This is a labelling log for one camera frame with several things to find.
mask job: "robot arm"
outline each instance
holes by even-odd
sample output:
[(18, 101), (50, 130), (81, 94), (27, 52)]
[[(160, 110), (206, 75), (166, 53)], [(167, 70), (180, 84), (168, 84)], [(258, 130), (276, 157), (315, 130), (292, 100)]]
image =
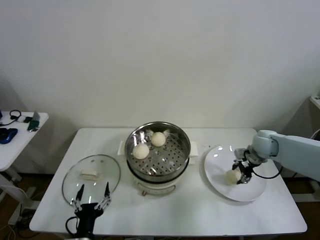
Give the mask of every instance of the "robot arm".
[(283, 167), (320, 181), (320, 141), (299, 136), (286, 136), (261, 130), (248, 148), (234, 151), (237, 158), (232, 169), (239, 168), (238, 184), (248, 183), (254, 168), (272, 159)]

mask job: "white wall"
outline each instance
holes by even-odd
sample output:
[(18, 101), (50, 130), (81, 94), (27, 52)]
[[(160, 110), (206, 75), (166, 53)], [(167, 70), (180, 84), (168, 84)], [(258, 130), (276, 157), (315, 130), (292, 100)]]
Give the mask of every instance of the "white wall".
[(16, 167), (53, 173), (82, 127), (282, 131), (320, 89), (319, 9), (317, 0), (2, 0), (0, 107), (50, 114)]

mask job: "floor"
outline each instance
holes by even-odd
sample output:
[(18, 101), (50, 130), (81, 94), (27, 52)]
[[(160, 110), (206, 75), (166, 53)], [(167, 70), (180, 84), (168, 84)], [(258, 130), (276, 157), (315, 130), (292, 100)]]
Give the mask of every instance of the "floor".
[[(18, 187), (23, 190), (27, 190), (29, 186), (37, 187), (37, 191), (34, 195), (34, 200), (41, 200), (42, 196), (45, 193), (45, 190), (50, 184), (50, 181), (53, 176), (51, 175), (35, 175), (35, 174), (26, 174), (22, 175), (23, 179), (21, 182), (18, 182)], [(308, 185), (307, 179), (300, 178), (285, 178), (289, 190), (291, 193), (311, 193), (312, 189)], [(16, 209), (18, 203), (12, 199), (10, 196), (6, 195), (2, 202), (0, 202), (0, 229), (7, 225), (8, 220)], [(320, 202), (306, 202), (297, 204), (306, 223), (308, 230), (305, 233), (301, 234), (291, 234), (291, 235), (281, 235), (281, 236), (250, 236), (244, 237), (245, 240), (320, 240)], [(19, 231), (15, 228), (16, 240), (30, 239), (30, 240), (60, 240), (61, 238), (55, 236), (54, 234), (40, 233), (36, 236), (33, 236), (35, 233), (29, 229)], [(0, 240), (14, 239), (14, 234), (10, 233), (10, 229), (5, 227), (3, 230), (0, 230)], [(108, 240), (123, 240), (125, 237), (106, 237)], [(215, 240), (238, 240), (238, 237), (217, 237)], [(197, 240), (197, 238), (182, 238), (180, 240)]]

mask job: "blue object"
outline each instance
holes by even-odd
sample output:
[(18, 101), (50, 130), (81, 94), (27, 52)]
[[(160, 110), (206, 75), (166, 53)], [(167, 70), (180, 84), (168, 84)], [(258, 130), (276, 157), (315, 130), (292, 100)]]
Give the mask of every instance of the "blue object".
[(10, 143), (14, 136), (17, 134), (16, 128), (0, 128), (0, 144)]

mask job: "small white table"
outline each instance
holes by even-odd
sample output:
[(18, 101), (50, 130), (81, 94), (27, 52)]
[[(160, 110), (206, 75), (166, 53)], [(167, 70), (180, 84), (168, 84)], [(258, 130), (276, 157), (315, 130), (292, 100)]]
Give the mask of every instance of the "small white table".
[[(94, 234), (121, 236), (247, 236), (301, 233), (307, 225), (281, 176), (267, 182), (265, 192), (253, 202), (236, 202), (219, 194), (203, 171), (206, 152), (216, 145), (247, 147), (256, 131), (252, 128), (186, 128), (197, 143), (199, 157), (185, 171), (183, 183), (163, 196), (141, 196), (134, 185), (125, 156), (118, 156), (119, 144), (131, 128), (80, 129), (36, 213), (30, 229), (66, 233), (65, 222), (74, 209), (62, 196), (62, 182), (69, 168), (82, 158), (106, 154), (117, 159), (121, 179), (112, 194), (112, 203), (96, 219)], [(263, 165), (265, 174), (278, 170), (272, 161)], [(74, 230), (74, 223), (69, 228)]]
[[(48, 120), (49, 116), (45, 112), (38, 113), (40, 116), (39, 120), (39, 129), (45, 124)], [(32, 117), (34, 115), (33, 112), (22, 112), (22, 116)], [(3, 124), (10, 123), (12, 119), (10, 119), (10, 114), (8, 111), (2, 111), (2, 118), (0, 122)], [(37, 131), (29, 132), (27, 131), (29, 124), (23, 122), (13, 122), (8, 126), (0, 126), (0, 128), (6, 129), (18, 129), (17, 134), (14, 138), (7, 144), (0, 144), (0, 172), (6, 172), (12, 177), (12, 180), (21, 180), (21, 176), (11, 167), (13, 162), (19, 156), (19, 154), (25, 149), (31, 139), (39, 132)], [(16, 199), (20, 204), (22, 204), (23, 209), (36, 209), (38, 206), (38, 201), (31, 201), (30, 196), (36, 190), (35, 187), (30, 187), (26, 192), (27, 196), (25, 196), (21, 191), (14, 188), (15, 185), (9, 180), (7, 180), (4, 176), (0, 174), (0, 188), (3, 190), (3, 193), (0, 195), (0, 201), (3, 199), (5, 194), (9, 194), (11, 197)], [(9, 224), (14, 225), (19, 217), (20, 213), (20, 204), (12, 214)]]

